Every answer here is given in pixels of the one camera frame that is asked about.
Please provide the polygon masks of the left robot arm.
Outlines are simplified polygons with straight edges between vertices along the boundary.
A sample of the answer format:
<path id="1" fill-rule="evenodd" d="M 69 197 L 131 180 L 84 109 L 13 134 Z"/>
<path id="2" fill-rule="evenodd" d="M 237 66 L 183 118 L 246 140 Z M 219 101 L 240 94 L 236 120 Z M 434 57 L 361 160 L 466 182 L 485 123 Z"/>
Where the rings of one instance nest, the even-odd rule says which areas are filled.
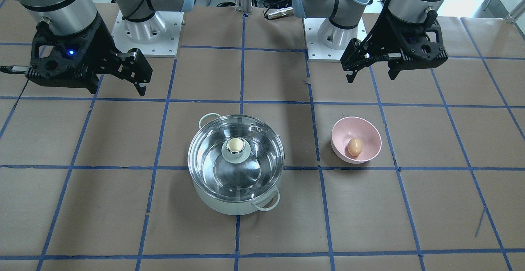
<path id="1" fill-rule="evenodd" d="M 382 11 L 360 41 L 357 30 L 371 0 L 291 0 L 298 18 L 322 18 L 318 37 L 324 45 L 342 51 L 340 63 L 352 83 L 357 73 L 386 61 L 394 80 L 401 71 L 429 69 L 448 60 L 438 9 L 444 0 L 385 0 Z"/>

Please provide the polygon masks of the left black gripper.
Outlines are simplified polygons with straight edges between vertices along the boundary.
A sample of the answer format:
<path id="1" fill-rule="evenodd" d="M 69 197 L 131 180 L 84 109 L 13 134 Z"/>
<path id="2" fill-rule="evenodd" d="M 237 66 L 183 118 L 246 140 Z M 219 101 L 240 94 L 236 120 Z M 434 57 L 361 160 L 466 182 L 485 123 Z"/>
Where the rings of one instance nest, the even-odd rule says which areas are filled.
<path id="1" fill-rule="evenodd" d="M 361 69 L 376 62 L 388 63 L 390 80 L 401 71 L 442 65 L 448 54 L 437 17 L 435 10 L 424 9 L 422 23 L 411 24 L 384 9 L 364 41 L 351 39 L 343 52 L 340 62 L 347 82 L 352 84 Z"/>

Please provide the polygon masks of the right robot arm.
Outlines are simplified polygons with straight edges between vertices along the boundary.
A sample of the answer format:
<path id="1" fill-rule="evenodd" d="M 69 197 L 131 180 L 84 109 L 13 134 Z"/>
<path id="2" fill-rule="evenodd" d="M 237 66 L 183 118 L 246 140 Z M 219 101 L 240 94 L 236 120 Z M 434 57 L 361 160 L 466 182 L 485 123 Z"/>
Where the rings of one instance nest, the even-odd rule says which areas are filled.
<path id="1" fill-rule="evenodd" d="M 37 21 L 28 66 L 2 66 L 44 87 L 97 92 L 99 74 L 133 84 L 144 96 L 153 70 L 140 48 L 120 51 L 93 0 L 18 0 Z M 135 44 L 162 40 L 168 26 L 161 12 L 191 11 L 194 0 L 116 0 L 124 34 Z"/>

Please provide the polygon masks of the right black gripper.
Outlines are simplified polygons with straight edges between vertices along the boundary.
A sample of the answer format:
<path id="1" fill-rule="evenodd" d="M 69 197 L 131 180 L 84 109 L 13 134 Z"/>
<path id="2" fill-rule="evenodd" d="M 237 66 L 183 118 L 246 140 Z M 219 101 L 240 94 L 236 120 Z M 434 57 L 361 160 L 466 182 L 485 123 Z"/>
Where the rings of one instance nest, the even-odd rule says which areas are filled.
<path id="1" fill-rule="evenodd" d="M 50 24 L 41 20 L 32 39 L 32 52 L 25 77 L 45 87 L 82 88 L 92 95 L 97 91 L 99 74 L 114 75 L 146 94 L 153 69 L 138 48 L 121 53 L 102 17 L 97 14 L 87 28 L 58 36 Z"/>

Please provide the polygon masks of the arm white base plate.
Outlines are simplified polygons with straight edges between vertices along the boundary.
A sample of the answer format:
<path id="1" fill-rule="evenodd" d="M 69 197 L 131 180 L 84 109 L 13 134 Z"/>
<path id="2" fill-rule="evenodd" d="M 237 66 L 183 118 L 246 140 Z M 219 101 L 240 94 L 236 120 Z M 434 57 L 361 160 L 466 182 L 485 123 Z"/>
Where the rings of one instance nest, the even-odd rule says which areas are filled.
<path id="1" fill-rule="evenodd" d="M 304 18 L 303 23 L 308 58 L 314 62 L 339 62 L 352 38 L 366 37 L 362 19 L 349 30 L 334 26 L 328 18 Z"/>
<path id="2" fill-rule="evenodd" d="M 126 52 L 138 48 L 146 57 L 177 57 L 183 12 L 158 11 L 142 23 L 123 20 L 122 17 L 119 11 L 111 32 L 118 50 Z"/>

